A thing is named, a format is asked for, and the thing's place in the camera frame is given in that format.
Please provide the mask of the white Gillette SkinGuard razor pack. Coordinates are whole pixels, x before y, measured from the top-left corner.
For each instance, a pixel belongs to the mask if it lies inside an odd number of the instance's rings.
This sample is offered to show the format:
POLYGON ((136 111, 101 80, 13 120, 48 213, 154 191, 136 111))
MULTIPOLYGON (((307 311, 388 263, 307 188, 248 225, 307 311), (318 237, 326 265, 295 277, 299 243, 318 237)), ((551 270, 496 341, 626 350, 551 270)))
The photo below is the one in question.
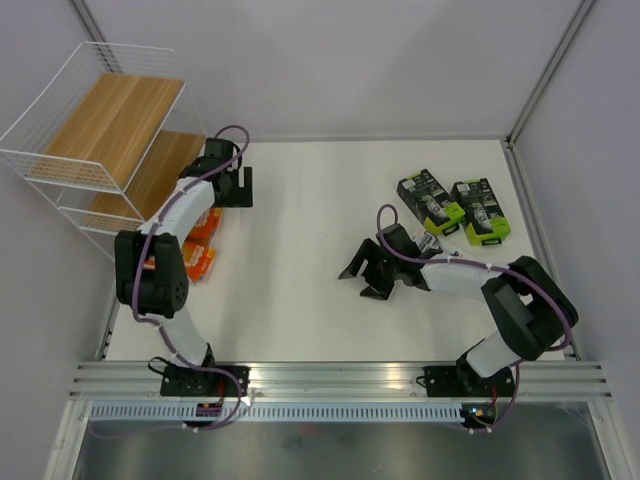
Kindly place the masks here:
POLYGON ((462 264, 472 261, 471 256, 447 240, 440 240, 424 228, 417 228, 410 234, 411 241, 418 252, 407 254, 408 258, 418 259, 422 264, 462 264))

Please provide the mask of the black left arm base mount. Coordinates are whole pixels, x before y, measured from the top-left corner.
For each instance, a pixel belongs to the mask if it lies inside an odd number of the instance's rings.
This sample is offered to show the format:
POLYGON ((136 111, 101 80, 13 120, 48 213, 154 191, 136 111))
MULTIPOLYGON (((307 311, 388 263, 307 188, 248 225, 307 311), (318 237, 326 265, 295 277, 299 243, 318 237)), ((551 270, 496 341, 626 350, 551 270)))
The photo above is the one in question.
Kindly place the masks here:
POLYGON ((208 373, 170 365, 162 373, 161 397, 244 397, 249 386, 250 368, 221 365, 226 372, 208 373))

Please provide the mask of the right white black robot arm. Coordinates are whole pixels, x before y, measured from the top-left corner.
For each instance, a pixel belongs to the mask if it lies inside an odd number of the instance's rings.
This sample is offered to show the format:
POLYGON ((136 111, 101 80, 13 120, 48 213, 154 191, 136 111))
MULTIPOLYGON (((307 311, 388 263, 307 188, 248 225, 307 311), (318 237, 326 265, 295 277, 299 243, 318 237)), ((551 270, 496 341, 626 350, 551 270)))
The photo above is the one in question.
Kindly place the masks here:
POLYGON ((478 395, 493 376, 521 361, 535 361, 552 349, 579 320, 544 268, 521 256, 502 266, 451 255, 436 240, 414 241, 399 224, 361 243, 341 280, 357 276, 367 287, 362 297, 386 300, 400 281, 423 291, 448 292, 484 303, 497 332, 481 340, 456 361, 459 388, 478 395))

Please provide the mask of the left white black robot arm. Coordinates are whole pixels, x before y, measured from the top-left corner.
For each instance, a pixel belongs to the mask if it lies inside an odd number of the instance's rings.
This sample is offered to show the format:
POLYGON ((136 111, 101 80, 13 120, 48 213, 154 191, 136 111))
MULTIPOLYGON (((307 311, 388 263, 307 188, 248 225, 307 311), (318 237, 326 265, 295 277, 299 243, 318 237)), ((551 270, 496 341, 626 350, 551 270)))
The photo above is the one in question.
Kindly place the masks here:
POLYGON ((219 136, 205 140, 204 154, 179 174, 173 191, 135 230, 114 241, 116 297, 134 320, 160 335, 183 383, 206 396, 218 375, 231 379, 215 362, 212 347, 194 325, 187 307, 189 279, 182 247, 196 221, 210 208, 253 205, 252 170, 243 165, 249 142, 239 146, 219 136))

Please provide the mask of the orange Gillette Fusion5 razor box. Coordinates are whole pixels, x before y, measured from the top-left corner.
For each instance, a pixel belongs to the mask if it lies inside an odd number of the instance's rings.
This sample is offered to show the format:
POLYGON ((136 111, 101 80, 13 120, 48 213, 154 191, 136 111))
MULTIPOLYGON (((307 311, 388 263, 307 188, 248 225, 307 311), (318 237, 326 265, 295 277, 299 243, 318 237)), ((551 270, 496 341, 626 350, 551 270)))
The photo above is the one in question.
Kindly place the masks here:
POLYGON ((187 238, 191 241, 206 241, 215 234, 220 223, 223 210, 221 208, 211 208, 205 211, 195 222, 187 238))

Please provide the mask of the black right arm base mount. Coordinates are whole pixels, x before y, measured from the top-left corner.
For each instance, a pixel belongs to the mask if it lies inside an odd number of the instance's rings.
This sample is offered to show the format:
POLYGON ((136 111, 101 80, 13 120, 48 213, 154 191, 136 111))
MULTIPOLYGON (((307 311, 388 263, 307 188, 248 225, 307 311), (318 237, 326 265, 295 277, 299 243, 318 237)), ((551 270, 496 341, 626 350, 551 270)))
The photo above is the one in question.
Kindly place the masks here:
POLYGON ((429 398, 511 397, 515 393, 515 378, 509 367, 490 377, 479 377, 473 370, 458 365, 427 365, 416 383, 429 398))

